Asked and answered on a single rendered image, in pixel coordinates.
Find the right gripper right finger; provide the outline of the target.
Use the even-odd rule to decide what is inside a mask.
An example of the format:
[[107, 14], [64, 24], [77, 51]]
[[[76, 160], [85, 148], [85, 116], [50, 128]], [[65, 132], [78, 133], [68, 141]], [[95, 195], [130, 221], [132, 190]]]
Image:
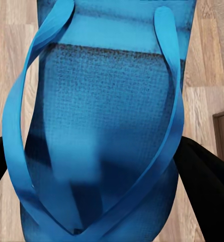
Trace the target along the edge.
[[224, 161], [184, 136], [173, 159], [205, 242], [224, 242]]

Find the sandal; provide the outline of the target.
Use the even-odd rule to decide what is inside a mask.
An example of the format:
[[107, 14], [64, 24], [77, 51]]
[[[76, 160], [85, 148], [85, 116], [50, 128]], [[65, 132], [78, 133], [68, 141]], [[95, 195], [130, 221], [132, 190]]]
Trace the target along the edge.
[[[37, 0], [3, 112], [25, 242], [153, 242], [177, 191], [197, 0]], [[26, 73], [39, 56], [25, 149]]]

